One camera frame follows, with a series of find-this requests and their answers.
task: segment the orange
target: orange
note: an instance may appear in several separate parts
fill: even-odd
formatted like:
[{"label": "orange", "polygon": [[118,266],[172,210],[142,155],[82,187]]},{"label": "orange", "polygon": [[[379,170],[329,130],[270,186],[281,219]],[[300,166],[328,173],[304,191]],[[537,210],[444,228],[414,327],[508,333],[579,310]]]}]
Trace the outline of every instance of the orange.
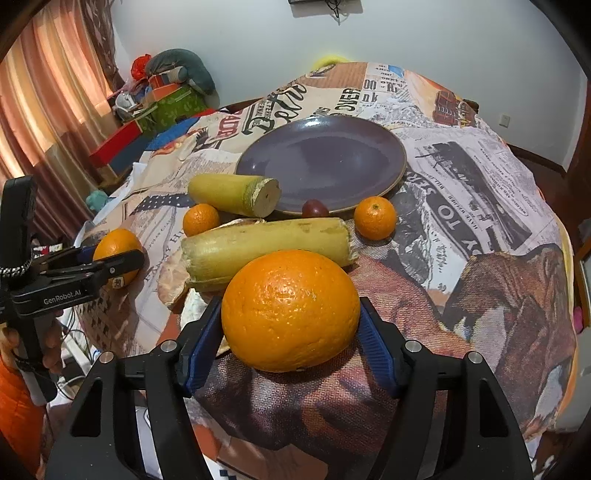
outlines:
[{"label": "orange", "polygon": [[305,250],[256,258],[228,285],[222,326],[245,364],[267,372],[313,367],[343,351],[359,324],[353,281],[332,260]]},{"label": "orange", "polygon": [[[116,228],[107,233],[96,246],[92,260],[101,260],[113,255],[129,252],[130,250],[142,250],[143,247],[138,238],[125,228]],[[111,278],[109,284],[113,288],[121,288],[129,285],[138,274],[139,270],[128,272],[121,277]]]},{"label": "orange", "polygon": [[392,235],[398,222],[398,214],[392,204],[383,197],[362,200],[353,216],[357,231],[369,240],[383,240]]},{"label": "orange", "polygon": [[191,207],[183,217],[183,231],[187,236],[207,232],[220,226],[217,210],[207,203],[199,203]]}]

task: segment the purple plate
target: purple plate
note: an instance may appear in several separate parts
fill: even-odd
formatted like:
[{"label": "purple plate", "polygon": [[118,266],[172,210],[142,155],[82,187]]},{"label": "purple plate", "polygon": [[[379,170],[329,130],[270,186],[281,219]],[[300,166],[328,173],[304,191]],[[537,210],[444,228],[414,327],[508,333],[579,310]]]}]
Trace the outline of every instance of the purple plate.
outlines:
[{"label": "purple plate", "polygon": [[402,178],[406,152],[384,127],[345,115],[310,117],[265,134],[240,157],[236,173],[279,180],[276,210],[301,215],[317,199],[331,213],[384,195]]}]

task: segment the newspaper print tablecloth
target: newspaper print tablecloth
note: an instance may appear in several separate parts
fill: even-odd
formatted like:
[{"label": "newspaper print tablecloth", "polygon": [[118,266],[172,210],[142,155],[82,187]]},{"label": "newspaper print tablecloth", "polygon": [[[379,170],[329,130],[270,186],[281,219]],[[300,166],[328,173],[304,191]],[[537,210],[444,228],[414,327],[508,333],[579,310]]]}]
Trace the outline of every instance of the newspaper print tablecloth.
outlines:
[{"label": "newspaper print tablecloth", "polygon": [[[157,280],[183,237],[191,177],[232,173],[240,153],[266,132],[333,114],[383,125],[408,154],[405,179],[389,195],[399,213],[394,237],[356,237],[361,257],[350,276],[359,294],[436,353],[482,352],[525,439],[539,436],[574,384],[568,236],[532,174],[465,102],[389,65],[346,63],[311,72],[241,112],[200,119],[156,152],[134,193],[86,236],[91,244],[122,225],[139,236],[149,257],[128,290],[104,289],[99,300],[78,308],[91,340],[133,355],[175,338],[179,312],[158,300]],[[230,353],[187,402],[204,454],[222,465],[222,476],[257,480],[366,478],[395,407],[358,345],[292,374],[254,371]],[[443,407],[440,395],[423,475],[437,459]]]}]

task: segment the green box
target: green box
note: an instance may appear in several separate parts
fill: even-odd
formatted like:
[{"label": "green box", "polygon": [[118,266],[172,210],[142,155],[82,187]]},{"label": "green box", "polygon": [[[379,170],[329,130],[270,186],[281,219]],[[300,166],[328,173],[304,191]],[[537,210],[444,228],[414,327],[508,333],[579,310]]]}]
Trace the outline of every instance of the green box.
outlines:
[{"label": "green box", "polygon": [[156,130],[164,132],[176,123],[203,112],[207,106],[203,98],[188,85],[156,102],[158,106],[151,112],[156,123]]},{"label": "green box", "polygon": [[154,104],[147,110],[144,110],[139,116],[134,118],[134,121],[138,124],[139,129],[142,131],[142,135],[148,138],[154,138],[158,135],[158,129],[156,120],[154,120],[153,113],[158,108],[158,105]]}]

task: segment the human hand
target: human hand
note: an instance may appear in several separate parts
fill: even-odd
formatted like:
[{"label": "human hand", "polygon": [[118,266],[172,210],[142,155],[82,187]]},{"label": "human hand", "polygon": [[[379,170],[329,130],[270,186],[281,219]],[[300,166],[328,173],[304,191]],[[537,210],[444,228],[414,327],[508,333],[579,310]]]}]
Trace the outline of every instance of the human hand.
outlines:
[{"label": "human hand", "polygon": [[[18,332],[13,328],[3,327],[0,329],[0,353],[4,365],[17,370],[18,367],[14,358],[14,349],[18,347],[20,338]],[[55,319],[45,335],[45,355],[43,355],[43,366],[51,373],[61,372],[61,324]]]}]

